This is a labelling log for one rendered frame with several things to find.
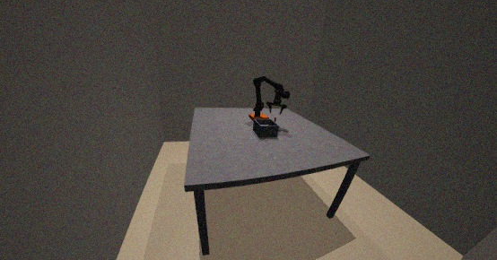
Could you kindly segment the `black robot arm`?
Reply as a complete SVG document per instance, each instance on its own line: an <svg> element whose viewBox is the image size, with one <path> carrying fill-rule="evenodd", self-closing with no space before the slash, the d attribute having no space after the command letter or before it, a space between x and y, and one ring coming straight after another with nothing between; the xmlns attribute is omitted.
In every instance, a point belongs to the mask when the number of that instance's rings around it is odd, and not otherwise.
<svg viewBox="0 0 497 260"><path fill-rule="evenodd" d="M280 98L282 97L282 98L287 98L287 99L290 98L290 93L288 91L284 91L282 84L273 82L269 78L267 78L266 76L255 78L253 80L253 83L256 87L257 103L256 103L256 106L253 108L253 110L255 111L254 117L261 117L260 111L264 108L264 102L262 102L262 100L261 100L261 90L260 90L260 86L261 86L262 82L267 82L275 88L275 92L276 92L275 96L276 97L280 97ZM274 104L280 104L280 103L281 103L281 100L277 100L276 98L274 99Z"/></svg>

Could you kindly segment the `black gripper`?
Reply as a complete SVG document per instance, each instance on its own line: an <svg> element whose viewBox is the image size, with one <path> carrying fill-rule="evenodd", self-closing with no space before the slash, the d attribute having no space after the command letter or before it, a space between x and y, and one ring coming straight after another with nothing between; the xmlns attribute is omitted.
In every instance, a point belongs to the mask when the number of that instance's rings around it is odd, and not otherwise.
<svg viewBox="0 0 497 260"><path fill-rule="evenodd" d="M276 99L277 99L277 100L280 100L281 98L280 98L280 97L276 97ZM281 104L281 103L280 103L280 104L278 105L278 104L274 104L274 103L269 102L269 101L266 103L266 105L267 105L267 106L269 106L270 113L271 113L271 109L272 109L272 106L271 106L271 105L281 106L281 107L282 107L282 109L281 109L280 115L281 115L281 113L283 112L283 109L284 109L284 108L286 108L286 105L285 105L285 104Z"/></svg>

